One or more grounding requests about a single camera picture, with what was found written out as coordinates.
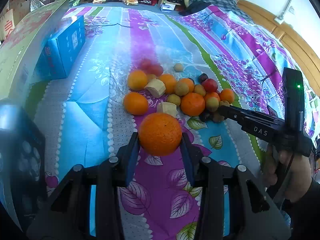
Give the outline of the right hand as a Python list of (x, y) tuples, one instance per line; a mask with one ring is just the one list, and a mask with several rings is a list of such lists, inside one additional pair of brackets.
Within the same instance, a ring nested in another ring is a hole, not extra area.
[[(268, 144), (263, 167), (263, 182), (266, 187), (276, 184), (276, 162), (273, 158), (273, 147)], [(289, 182), (284, 191), (284, 197), (294, 203), (300, 200), (310, 188), (312, 183), (311, 167), (309, 159), (303, 155), (295, 155), (290, 162), (293, 153), (287, 151), (278, 152), (279, 163), (289, 168)]]

